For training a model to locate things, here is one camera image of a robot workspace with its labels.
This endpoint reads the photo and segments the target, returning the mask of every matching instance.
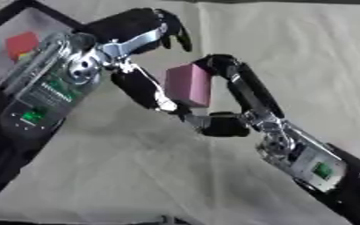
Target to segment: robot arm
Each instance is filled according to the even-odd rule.
[[[250,129],[262,134],[263,140],[256,150],[264,161],[291,176],[319,202],[354,225],[360,225],[360,159],[317,140],[287,120],[246,63],[232,55],[212,54],[194,64],[209,75],[227,81],[227,88],[241,106],[239,112],[193,115],[187,105],[166,97],[158,82],[137,67],[129,70],[132,76],[113,73],[112,81],[145,108],[175,114],[201,134],[247,136]]]
[[[227,80],[228,89],[241,105],[238,124],[263,135],[256,147],[263,160],[291,176],[319,202],[360,225],[360,159],[317,140],[287,120],[244,62],[214,54],[194,63]]]
[[[170,47],[171,36],[191,51],[182,23],[164,10],[133,9],[80,30],[50,35],[0,81],[0,191],[95,90],[103,71],[127,72],[130,55]]]

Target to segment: red block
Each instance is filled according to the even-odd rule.
[[[10,37],[5,42],[8,56],[15,62],[21,54],[30,52],[39,44],[37,36],[32,32]]]

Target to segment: pink foam block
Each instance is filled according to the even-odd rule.
[[[168,69],[165,93],[189,107],[210,105],[212,77],[195,64]]]

